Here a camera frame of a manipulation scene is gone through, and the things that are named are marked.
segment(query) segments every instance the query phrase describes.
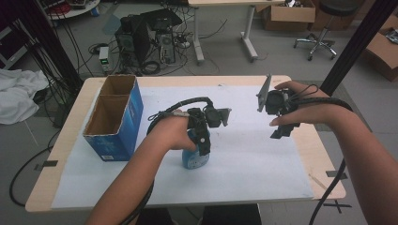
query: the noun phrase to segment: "computer tower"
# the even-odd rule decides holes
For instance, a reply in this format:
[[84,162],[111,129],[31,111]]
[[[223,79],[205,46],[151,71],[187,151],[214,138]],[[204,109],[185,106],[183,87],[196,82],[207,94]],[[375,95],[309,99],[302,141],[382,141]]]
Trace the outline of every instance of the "computer tower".
[[176,62],[175,46],[172,32],[157,32],[156,39],[159,43],[161,62],[173,64]]
[[122,25],[115,32],[120,54],[129,55],[141,66],[149,52],[150,40],[143,16],[133,15],[120,19]]

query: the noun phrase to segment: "blue cardboard box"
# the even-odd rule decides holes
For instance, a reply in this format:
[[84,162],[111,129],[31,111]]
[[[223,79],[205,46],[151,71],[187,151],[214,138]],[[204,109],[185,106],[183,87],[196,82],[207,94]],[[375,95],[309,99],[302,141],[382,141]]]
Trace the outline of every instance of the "blue cardboard box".
[[128,161],[143,114],[143,101],[136,77],[108,76],[99,91],[83,135],[104,161]]

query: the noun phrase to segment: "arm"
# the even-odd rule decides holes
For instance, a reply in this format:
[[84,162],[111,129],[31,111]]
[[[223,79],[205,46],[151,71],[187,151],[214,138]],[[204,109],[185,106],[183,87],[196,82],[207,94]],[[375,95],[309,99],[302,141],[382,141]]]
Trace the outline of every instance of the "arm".
[[[300,83],[285,82],[275,88],[290,88],[298,93],[305,87]],[[310,97],[326,97],[326,94],[319,91]],[[328,125],[342,148],[360,207],[368,223],[398,223],[398,163],[356,114],[336,105],[314,104],[278,117],[271,125],[291,123]]]
[[86,224],[122,222],[144,198],[164,155],[170,149],[195,149],[187,135],[187,125],[187,117],[162,119],[99,199]]

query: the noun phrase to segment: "white cloth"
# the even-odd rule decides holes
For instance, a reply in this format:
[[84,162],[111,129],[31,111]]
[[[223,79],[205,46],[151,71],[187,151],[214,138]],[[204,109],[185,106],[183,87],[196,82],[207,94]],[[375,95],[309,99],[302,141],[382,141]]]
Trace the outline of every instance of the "white cloth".
[[0,69],[0,124],[21,122],[38,110],[36,92],[48,86],[42,71]]

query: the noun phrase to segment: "blue bottle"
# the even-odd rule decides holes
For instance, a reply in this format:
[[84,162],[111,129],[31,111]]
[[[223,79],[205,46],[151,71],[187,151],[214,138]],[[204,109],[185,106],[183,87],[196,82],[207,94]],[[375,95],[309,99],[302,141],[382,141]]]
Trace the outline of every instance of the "blue bottle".
[[[194,140],[195,133],[192,129],[188,130],[188,136],[192,140]],[[210,154],[207,154],[205,156],[199,156],[198,144],[196,144],[195,151],[190,151],[186,149],[182,150],[182,165],[184,166],[185,169],[188,170],[193,170],[204,166],[208,162],[209,158]]]

